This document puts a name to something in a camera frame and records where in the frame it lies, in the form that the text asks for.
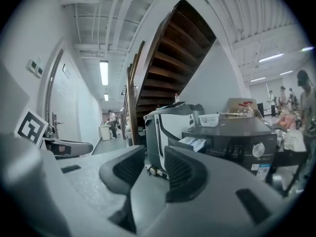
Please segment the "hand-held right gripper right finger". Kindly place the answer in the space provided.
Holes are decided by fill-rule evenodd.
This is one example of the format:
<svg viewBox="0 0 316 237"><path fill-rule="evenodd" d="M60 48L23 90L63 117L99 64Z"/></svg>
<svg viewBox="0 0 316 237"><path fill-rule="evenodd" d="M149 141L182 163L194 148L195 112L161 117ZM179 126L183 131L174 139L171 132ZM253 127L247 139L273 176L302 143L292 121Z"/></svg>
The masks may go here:
<svg viewBox="0 0 316 237"><path fill-rule="evenodd" d="M197 153L180 147L165 147L165 169L169 177L167 203L188 202L195 199L206 187L208 170L196 159Z"/></svg>

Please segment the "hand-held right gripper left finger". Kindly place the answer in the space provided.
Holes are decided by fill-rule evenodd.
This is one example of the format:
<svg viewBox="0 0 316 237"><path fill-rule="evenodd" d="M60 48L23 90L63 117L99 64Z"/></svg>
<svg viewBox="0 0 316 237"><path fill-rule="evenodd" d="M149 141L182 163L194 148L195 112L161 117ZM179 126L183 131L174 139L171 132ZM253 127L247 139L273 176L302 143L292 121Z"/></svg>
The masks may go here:
<svg viewBox="0 0 316 237"><path fill-rule="evenodd" d="M121 228L136 233L131 207L131 189L144 168L145 147L141 145L126 148L126 152L99 168L99 177L114 194L125 196L121 209L109 217L109 220Z"/></svg>

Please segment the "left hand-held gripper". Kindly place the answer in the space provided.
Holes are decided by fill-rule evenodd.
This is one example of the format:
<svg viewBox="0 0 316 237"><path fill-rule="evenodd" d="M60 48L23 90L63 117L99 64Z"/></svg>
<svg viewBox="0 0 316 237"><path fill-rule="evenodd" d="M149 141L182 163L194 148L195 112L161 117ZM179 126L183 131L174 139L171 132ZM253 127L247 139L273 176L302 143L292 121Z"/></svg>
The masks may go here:
<svg viewBox="0 0 316 237"><path fill-rule="evenodd" d="M14 134L31 141L43 150L50 150L46 143L55 140L55 128L30 108L23 111ZM62 158L75 158L92 151L93 145L90 143L52 142L52 152Z"/></svg>

